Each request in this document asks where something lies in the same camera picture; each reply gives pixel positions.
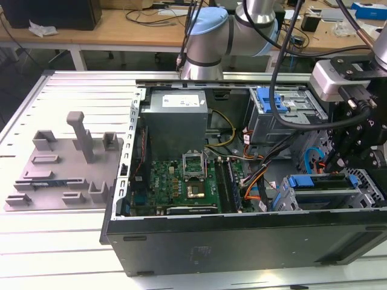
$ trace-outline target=screw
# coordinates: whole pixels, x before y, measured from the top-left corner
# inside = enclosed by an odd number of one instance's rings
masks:
[[[356,103],[353,100],[348,100],[347,102],[352,110],[355,110],[357,108]]]

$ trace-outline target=yellow wire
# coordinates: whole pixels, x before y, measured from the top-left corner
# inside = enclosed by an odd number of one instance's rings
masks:
[[[231,138],[230,138],[228,141],[226,141],[226,142],[218,143],[218,144],[208,144],[208,145],[206,145],[206,146],[210,146],[210,147],[221,147],[221,146],[225,146],[225,145],[230,144],[230,143],[234,140],[234,138],[235,138],[235,131],[236,131],[236,128],[234,127],[234,125],[231,123],[231,121],[230,121],[223,113],[221,113],[221,112],[218,111],[218,110],[214,110],[214,109],[213,109],[212,111],[218,113],[220,116],[222,116],[222,117],[228,122],[228,124],[230,124],[231,129],[232,129],[232,135],[231,135]]]

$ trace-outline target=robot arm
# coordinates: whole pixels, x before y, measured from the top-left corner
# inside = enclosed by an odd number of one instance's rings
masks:
[[[247,0],[254,22],[273,40],[278,32],[274,3],[274,0]],[[228,16],[223,8],[202,8],[190,34],[181,78],[221,80],[223,56],[258,56],[270,48],[248,22],[242,4],[237,7],[235,16]]]

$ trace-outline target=red wire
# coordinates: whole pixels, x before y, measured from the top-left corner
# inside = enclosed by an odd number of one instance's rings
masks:
[[[135,177],[135,175],[140,170],[140,167],[141,167],[141,165],[143,164],[143,161],[144,161],[144,154],[145,154],[145,148],[144,148],[144,146],[145,146],[145,130],[143,128],[141,129],[141,133],[143,135],[143,140],[142,140],[142,144],[141,144],[141,161],[138,164],[137,169],[135,170],[135,172],[132,175],[131,179],[133,179]]]

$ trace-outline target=circuit board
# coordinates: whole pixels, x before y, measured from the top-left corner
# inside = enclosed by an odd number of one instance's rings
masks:
[[[221,201],[218,193],[218,183],[215,174],[215,162],[207,160],[205,171],[206,178],[184,178],[182,161],[153,161],[151,168],[151,192],[148,194],[148,205],[155,207],[168,206],[215,206],[222,212]],[[242,164],[239,161],[232,162],[234,177],[239,185],[239,180],[244,177]],[[197,172],[201,170],[200,161],[189,161],[186,171]],[[204,186],[204,195],[192,190],[194,184]]]

